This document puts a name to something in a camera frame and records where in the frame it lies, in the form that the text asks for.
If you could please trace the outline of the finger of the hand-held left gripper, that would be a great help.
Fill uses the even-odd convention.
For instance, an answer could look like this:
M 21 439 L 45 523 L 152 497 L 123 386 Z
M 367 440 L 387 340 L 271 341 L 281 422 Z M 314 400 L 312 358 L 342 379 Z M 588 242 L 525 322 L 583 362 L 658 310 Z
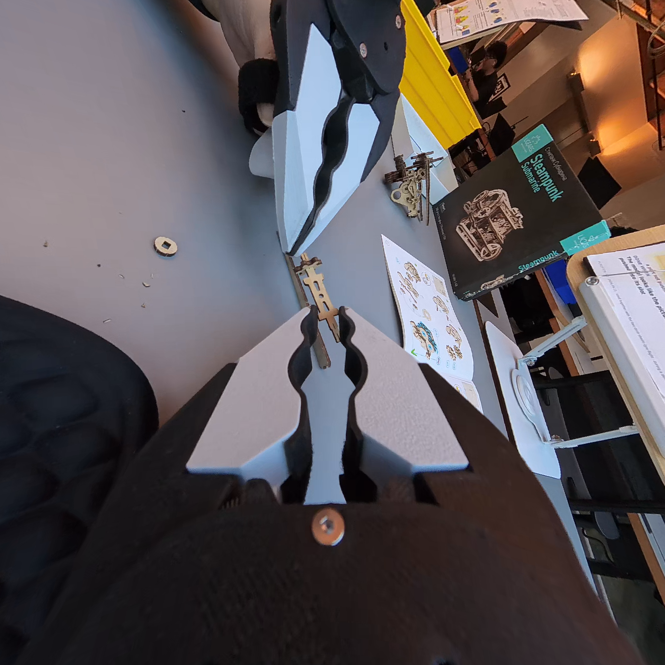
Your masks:
M 295 110 L 286 110 L 273 121 L 275 200 L 284 252 L 299 248 L 296 240 L 314 211 L 323 132 L 342 92 L 331 46 L 313 24 L 307 37 Z
M 350 105 L 343 126 L 346 140 L 343 155 L 333 168 L 324 167 L 325 198 L 318 205 L 311 228 L 299 242 L 300 254 L 320 236 L 361 183 L 379 125 L 371 105 Z

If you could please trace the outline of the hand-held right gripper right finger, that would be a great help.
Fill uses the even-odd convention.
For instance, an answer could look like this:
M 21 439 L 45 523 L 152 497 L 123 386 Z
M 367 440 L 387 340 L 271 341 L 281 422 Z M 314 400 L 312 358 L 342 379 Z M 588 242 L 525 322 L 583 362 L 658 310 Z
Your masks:
M 338 313 L 348 399 L 340 488 L 346 503 L 370 503 L 392 482 L 469 469 L 420 364 L 350 307 Z

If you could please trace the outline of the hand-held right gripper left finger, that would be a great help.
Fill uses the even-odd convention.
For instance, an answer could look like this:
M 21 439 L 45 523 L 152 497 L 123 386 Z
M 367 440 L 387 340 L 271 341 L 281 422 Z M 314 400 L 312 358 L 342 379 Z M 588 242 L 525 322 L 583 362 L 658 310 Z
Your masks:
M 305 307 L 238 360 L 188 472 L 262 479 L 283 503 L 304 503 L 312 437 L 302 387 L 318 332 L 318 314 Z

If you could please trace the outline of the slotted wooden axle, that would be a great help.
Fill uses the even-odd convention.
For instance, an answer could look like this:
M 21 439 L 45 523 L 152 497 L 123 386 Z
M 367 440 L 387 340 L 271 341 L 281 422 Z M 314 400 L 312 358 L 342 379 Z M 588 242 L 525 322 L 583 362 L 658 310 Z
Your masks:
M 310 290 L 319 312 L 319 320 L 324 320 L 330 329 L 335 342 L 340 342 L 340 331 L 337 323 L 338 309 L 332 304 L 325 287 L 324 276 L 317 272 L 316 265 L 304 269 L 303 283 Z

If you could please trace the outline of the person's left hand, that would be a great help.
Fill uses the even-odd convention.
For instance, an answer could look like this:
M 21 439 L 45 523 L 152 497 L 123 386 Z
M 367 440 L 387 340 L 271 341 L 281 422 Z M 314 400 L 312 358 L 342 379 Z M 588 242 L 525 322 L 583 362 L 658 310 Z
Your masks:
M 264 134 L 273 123 L 280 78 L 271 34 L 270 1 L 206 1 L 239 67 L 238 107 L 246 129 Z

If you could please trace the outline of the white cardboard tray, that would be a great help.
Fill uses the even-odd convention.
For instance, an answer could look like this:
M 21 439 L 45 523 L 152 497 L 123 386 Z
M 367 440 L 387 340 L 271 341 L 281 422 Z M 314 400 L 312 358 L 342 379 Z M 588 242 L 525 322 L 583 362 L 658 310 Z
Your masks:
M 411 145 L 409 154 L 402 153 L 408 165 L 413 162 L 413 158 L 417 154 L 425 152 L 431 152 L 430 157 L 432 159 L 439 158 L 429 171 L 429 202 L 432 205 L 438 204 L 446 195 L 459 186 L 453 170 L 451 156 L 403 94 L 400 96 L 398 109 L 401 110 L 404 120 L 402 121 L 402 117 L 396 114 L 395 127 L 398 127 L 401 132 L 407 132 L 409 139 L 408 141 L 404 140 L 402 144 L 394 144 L 394 149 L 397 150 L 398 147 L 406 148 L 407 144 Z

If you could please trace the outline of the dark wooden model assembly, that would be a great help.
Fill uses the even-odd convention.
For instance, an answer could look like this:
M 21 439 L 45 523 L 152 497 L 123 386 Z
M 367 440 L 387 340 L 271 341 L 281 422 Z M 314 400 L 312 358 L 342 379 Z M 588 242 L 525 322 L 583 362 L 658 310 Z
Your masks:
M 396 185 L 390 191 L 391 200 L 405 208 L 409 218 L 417 218 L 429 225 L 431 170 L 444 156 L 432 157 L 434 152 L 416 154 L 408 165 L 403 154 L 395 155 L 395 170 L 384 175 L 387 186 Z

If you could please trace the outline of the yellow plastic bin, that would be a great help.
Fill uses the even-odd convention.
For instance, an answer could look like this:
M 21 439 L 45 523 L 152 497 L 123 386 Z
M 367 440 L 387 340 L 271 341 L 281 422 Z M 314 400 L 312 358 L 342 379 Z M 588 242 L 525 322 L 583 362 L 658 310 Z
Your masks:
M 406 58 L 400 91 L 432 132 L 450 148 L 480 129 L 480 122 L 460 79 L 415 1 L 402 1 Z

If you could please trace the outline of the long flat wooden stick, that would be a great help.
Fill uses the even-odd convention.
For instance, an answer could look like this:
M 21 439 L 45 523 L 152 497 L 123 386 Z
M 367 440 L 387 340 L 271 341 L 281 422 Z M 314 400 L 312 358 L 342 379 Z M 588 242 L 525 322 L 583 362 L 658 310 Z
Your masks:
M 295 289 L 296 293 L 296 298 L 297 301 L 300 305 L 301 308 L 309 308 L 311 304 L 309 303 L 309 300 L 307 298 L 307 295 L 305 293 L 305 289 L 303 287 L 303 284 L 301 282 L 301 279 L 298 274 L 296 274 L 295 271 L 295 263 L 293 261 L 292 257 L 289 257 L 287 254 L 284 254 L 285 261 L 287 263 L 287 268 L 289 271 L 289 275 L 291 277 L 291 280 L 293 282 L 293 286 Z M 330 357 L 328 355 L 326 346 L 323 342 L 320 330 L 317 330 L 317 338 L 314 341 L 312 345 L 312 349 L 314 351 L 314 355 L 317 358 L 318 365 L 322 370 L 328 369 L 331 367 L 331 361 Z

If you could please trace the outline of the assembly instruction booklet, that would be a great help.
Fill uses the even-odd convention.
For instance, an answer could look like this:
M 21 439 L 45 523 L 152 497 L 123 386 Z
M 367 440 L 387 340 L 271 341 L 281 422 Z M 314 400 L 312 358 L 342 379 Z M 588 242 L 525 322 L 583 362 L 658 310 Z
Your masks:
M 478 411 L 474 362 L 468 338 L 453 310 L 444 279 L 382 236 L 390 285 L 400 315 L 403 348 L 437 371 Z

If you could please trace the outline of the wooden document stand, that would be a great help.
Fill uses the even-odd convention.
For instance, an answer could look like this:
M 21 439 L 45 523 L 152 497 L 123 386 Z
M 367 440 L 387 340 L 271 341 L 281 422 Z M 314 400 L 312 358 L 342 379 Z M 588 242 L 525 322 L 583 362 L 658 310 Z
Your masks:
M 522 458 L 532 472 L 560 479 L 561 470 L 555 450 L 638 434 L 661 478 L 664 478 L 664 395 L 661 396 L 648 371 L 640 363 L 636 349 L 621 328 L 599 278 L 594 276 L 586 262 L 589 255 L 663 242 L 664 226 L 661 225 L 608 239 L 574 255 L 568 264 L 567 279 L 583 314 L 527 354 L 522 354 L 514 341 L 492 322 L 486 321 L 486 339 L 503 395 L 508 425 Z M 632 424 L 569 441 L 558 440 L 550 433 L 544 419 L 529 369 L 544 353 L 584 327 L 588 327 L 599 342 Z

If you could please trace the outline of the background document stand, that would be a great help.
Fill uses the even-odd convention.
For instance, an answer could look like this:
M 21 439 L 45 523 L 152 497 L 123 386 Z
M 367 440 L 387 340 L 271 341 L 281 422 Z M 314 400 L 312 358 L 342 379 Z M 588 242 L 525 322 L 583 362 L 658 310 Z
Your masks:
M 454 1 L 437 6 L 427 21 L 441 46 L 458 46 L 521 23 L 580 29 L 588 20 L 575 1 Z

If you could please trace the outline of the black model kit box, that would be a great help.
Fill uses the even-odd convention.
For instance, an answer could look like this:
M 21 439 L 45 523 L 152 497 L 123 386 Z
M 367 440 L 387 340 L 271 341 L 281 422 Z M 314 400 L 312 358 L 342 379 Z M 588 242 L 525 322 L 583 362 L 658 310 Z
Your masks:
M 433 214 L 462 301 L 611 237 L 544 124 L 433 205 Z

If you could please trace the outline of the black honeycomb cushion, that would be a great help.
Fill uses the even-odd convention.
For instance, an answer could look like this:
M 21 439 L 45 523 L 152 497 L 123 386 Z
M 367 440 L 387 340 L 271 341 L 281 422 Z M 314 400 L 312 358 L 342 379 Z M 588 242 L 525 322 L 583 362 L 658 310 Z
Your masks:
M 40 631 L 112 486 L 156 432 L 119 348 L 1 297 L 1 663 Z

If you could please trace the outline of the printed instruction sheet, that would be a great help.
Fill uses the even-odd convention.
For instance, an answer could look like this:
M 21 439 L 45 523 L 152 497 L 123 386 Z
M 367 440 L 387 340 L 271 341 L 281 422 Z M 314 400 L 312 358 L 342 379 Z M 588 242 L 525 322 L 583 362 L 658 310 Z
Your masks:
M 589 255 L 621 328 L 664 395 L 664 243 Z

